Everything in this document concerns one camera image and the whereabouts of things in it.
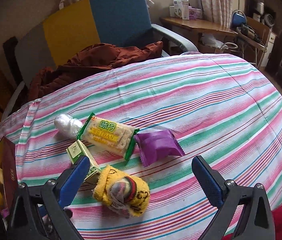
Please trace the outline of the white plastic bag ball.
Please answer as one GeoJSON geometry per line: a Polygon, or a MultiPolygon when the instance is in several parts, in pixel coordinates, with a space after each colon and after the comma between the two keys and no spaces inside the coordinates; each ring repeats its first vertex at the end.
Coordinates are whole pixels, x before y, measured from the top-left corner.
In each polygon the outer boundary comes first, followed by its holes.
{"type": "Polygon", "coordinates": [[[54,125],[62,135],[70,139],[76,139],[83,127],[80,120],[68,114],[59,114],[54,119],[54,125]]]}

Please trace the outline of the purple snack pouch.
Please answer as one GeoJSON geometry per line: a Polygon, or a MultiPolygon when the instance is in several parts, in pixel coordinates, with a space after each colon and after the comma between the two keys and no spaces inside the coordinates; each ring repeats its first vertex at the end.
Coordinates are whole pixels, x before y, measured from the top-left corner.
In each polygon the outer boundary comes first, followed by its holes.
{"type": "Polygon", "coordinates": [[[168,156],[182,157],[184,150],[169,129],[149,133],[137,133],[134,136],[140,151],[140,159],[144,167],[168,156]]]}

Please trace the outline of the yellow knitted sock roll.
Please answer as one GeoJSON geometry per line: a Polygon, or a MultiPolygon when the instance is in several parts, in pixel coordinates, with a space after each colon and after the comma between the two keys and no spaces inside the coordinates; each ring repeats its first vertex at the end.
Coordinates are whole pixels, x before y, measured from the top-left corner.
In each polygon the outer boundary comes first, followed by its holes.
{"type": "Polygon", "coordinates": [[[140,217],[148,207],[150,189],[141,178],[108,165],[99,176],[93,198],[121,216],[140,217]]]}

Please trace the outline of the large Weidan cracker pack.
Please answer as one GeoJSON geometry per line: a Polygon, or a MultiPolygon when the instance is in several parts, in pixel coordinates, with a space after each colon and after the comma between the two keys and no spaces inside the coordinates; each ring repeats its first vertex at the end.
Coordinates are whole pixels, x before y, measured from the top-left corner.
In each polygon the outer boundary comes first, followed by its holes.
{"type": "Polygon", "coordinates": [[[136,144],[134,136],[138,132],[138,128],[103,119],[91,113],[77,139],[87,141],[129,161],[136,144]]]}

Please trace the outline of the wooden side table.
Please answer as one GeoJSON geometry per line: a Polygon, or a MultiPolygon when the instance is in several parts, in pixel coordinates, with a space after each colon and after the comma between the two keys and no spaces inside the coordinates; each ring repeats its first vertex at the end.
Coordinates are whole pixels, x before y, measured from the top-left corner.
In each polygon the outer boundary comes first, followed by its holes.
{"type": "Polygon", "coordinates": [[[223,42],[226,42],[228,37],[232,40],[237,37],[237,33],[230,28],[224,27],[218,23],[206,21],[206,20],[183,20],[175,17],[161,17],[161,24],[172,29],[178,27],[187,30],[191,33],[191,38],[194,39],[194,44],[198,47],[198,50],[202,53],[220,53],[221,50],[215,50],[208,46],[204,46],[201,43],[202,35],[211,34],[215,38],[223,37],[223,42]]]}

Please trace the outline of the pink curtain right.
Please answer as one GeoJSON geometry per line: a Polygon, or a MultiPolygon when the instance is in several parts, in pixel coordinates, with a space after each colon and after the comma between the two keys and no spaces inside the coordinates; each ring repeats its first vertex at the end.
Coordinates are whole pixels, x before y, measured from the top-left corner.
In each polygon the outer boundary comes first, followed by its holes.
{"type": "Polygon", "coordinates": [[[229,28],[233,0],[201,0],[203,18],[229,28]]]}

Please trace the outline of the red gold gift box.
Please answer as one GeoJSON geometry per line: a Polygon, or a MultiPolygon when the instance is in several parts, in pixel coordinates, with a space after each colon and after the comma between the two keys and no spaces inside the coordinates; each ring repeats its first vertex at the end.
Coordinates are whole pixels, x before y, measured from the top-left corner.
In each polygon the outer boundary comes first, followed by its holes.
{"type": "Polygon", "coordinates": [[[14,198],[14,191],[18,187],[16,164],[15,164],[15,145],[6,137],[0,140],[0,168],[3,170],[3,198],[4,209],[0,212],[6,217],[14,198]]]}

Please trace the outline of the rust red jacket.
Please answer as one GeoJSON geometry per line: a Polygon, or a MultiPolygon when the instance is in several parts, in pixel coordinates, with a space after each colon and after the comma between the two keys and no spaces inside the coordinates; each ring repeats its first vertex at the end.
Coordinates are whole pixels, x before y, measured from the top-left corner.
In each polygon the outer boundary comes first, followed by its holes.
{"type": "Polygon", "coordinates": [[[66,64],[56,69],[41,69],[30,83],[28,101],[33,101],[57,91],[86,77],[116,69],[132,63],[161,57],[163,42],[148,44],[143,48],[135,46],[117,47],[99,43],[76,53],[66,64]]]}

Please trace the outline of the striped bed quilt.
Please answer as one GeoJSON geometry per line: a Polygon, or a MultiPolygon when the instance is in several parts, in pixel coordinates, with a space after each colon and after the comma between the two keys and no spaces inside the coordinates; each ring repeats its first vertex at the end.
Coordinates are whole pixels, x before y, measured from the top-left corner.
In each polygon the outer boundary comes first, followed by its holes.
{"type": "Polygon", "coordinates": [[[81,121],[94,113],[143,133],[169,129],[185,152],[144,167],[138,150],[125,161],[88,145],[100,167],[146,181],[150,203],[144,215],[127,219],[81,188],[70,208],[85,239],[197,239],[216,208],[191,170],[196,155],[239,185],[262,183],[272,209],[282,204],[282,96],[239,57],[180,55],[130,64],[27,103],[0,123],[0,140],[16,146],[19,181],[40,185],[70,166],[72,141],[54,126],[61,113],[81,121]]]}

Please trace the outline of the pink box on table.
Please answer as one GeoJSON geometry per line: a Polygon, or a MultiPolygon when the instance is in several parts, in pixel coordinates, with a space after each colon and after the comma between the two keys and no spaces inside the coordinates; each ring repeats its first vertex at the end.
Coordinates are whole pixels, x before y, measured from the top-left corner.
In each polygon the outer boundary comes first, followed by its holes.
{"type": "Polygon", "coordinates": [[[200,8],[189,7],[189,20],[201,20],[203,13],[200,8]]]}

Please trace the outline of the white boxes on table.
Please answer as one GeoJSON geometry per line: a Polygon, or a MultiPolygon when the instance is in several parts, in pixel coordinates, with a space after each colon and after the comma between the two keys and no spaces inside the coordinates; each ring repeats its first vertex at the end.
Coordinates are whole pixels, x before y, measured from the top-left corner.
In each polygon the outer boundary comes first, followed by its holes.
{"type": "Polygon", "coordinates": [[[170,17],[189,20],[189,0],[173,0],[173,5],[169,7],[170,17]]]}

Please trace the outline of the white plastic bag under table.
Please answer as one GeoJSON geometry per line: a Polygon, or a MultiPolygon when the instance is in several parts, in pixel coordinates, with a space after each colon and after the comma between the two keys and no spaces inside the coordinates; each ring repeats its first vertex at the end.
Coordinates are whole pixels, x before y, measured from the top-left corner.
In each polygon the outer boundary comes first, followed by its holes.
{"type": "Polygon", "coordinates": [[[238,45],[233,42],[222,42],[217,40],[213,34],[203,34],[201,43],[205,46],[212,47],[218,50],[238,49],[238,45]]]}

